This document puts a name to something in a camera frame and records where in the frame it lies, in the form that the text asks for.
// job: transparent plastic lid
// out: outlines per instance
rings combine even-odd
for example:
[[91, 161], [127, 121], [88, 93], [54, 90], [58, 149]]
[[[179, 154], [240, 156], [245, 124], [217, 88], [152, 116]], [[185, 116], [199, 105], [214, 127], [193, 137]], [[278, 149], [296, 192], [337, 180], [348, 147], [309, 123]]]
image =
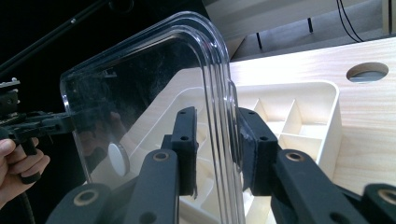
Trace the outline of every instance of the transparent plastic lid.
[[139, 176], [196, 110], [196, 193], [180, 197], [184, 223], [243, 223], [236, 94], [225, 44], [199, 14], [178, 13], [62, 75], [61, 94], [89, 183], [115, 189]]

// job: screw hole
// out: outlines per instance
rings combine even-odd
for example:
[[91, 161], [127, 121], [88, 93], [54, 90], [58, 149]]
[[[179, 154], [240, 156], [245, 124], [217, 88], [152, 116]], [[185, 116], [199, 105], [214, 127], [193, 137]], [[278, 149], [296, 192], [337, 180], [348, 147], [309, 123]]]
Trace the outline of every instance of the screw hole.
[[387, 203], [396, 205], [396, 190], [380, 189], [378, 195]]
[[343, 216], [342, 214], [339, 213], [330, 213], [330, 218], [335, 222], [335, 223], [339, 223], [339, 224], [349, 224], [349, 220]]
[[86, 189], [76, 195], [73, 202], [76, 206], [85, 206], [95, 202], [98, 197], [99, 193], [97, 190]]
[[149, 223], [154, 223], [156, 219], [157, 216], [155, 216], [155, 214], [147, 212], [142, 216], [140, 216], [139, 221], [142, 224], [149, 224]]
[[166, 161], [169, 158], [169, 154], [165, 152], [155, 153], [153, 159], [155, 161]]
[[304, 161], [304, 157], [296, 152], [290, 152], [286, 157], [291, 161]]

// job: human hand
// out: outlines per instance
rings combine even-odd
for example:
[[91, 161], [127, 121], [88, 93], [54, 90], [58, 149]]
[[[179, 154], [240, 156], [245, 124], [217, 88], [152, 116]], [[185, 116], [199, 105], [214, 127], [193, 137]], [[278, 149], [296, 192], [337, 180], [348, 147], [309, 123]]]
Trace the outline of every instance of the human hand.
[[[38, 139], [32, 140], [36, 147]], [[0, 208], [33, 186], [34, 183], [23, 184], [19, 175], [42, 174], [49, 163], [50, 157], [39, 149], [36, 155], [27, 157], [23, 148], [16, 147], [12, 140], [0, 140]]]

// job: white plastic tray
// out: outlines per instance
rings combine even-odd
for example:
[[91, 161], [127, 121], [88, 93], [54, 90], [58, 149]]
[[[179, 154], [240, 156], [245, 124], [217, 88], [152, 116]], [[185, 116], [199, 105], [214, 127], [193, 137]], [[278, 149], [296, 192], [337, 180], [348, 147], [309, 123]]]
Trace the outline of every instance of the white plastic tray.
[[[339, 90], [335, 84], [313, 81], [236, 89], [239, 106], [256, 111], [282, 148], [307, 153], [332, 179], [342, 138]], [[247, 224], [263, 220], [275, 223], [270, 200], [244, 192]]]
[[[334, 84], [314, 81], [236, 88], [239, 106], [256, 111], [278, 137], [282, 148], [304, 151], [332, 178], [342, 137], [339, 90]], [[180, 197], [180, 223], [219, 223], [216, 179], [207, 139], [208, 124], [202, 122], [207, 120], [205, 102], [197, 102], [204, 99], [197, 97], [201, 94], [204, 94], [204, 90], [199, 87], [178, 94], [140, 142], [134, 155], [130, 155], [130, 159], [135, 160], [131, 161], [131, 170], [138, 173], [139, 158], [143, 160], [151, 150], [160, 148], [162, 139], [158, 136], [172, 131], [177, 111], [191, 105], [196, 107], [199, 191], [195, 200], [192, 197]], [[259, 223], [266, 219], [270, 221], [269, 197], [253, 197], [248, 191], [244, 192], [244, 206], [247, 223]]]

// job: black pole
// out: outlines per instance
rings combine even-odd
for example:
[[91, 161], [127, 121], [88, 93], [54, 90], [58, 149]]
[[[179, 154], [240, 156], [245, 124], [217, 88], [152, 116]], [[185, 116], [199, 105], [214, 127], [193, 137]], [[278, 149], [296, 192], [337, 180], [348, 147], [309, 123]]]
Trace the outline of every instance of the black pole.
[[309, 26], [309, 33], [313, 33], [314, 29], [312, 28], [312, 21], [311, 18], [308, 18], [308, 26]]
[[256, 33], [256, 36], [257, 36], [257, 41], [259, 42], [259, 48], [262, 49], [262, 41], [260, 40], [259, 33]]
[[88, 18], [92, 13], [96, 12], [102, 6], [110, 2], [111, 0], [98, 0], [93, 3], [89, 7], [85, 8], [81, 12], [79, 12], [76, 16], [71, 18], [70, 20], [64, 22], [62, 25], [55, 28], [55, 30], [49, 32], [44, 35], [40, 39], [38, 39], [31, 46], [27, 47], [23, 51], [19, 52], [14, 57], [7, 60], [5, 63], [0, 65], [0, 78], [9, 73], [12, 69], [14, 69], [19, 64], [23, 63], [26, 59], [32, 57], [35, 53], [46, 47], [49, 43], [54, 41], [59, 36], [63, 35], [69, 29], [73, 28], [74, 25], [84, 21], [84, 19]]
[[389, 34], [392, 34], [392, 0], [388, 0]]

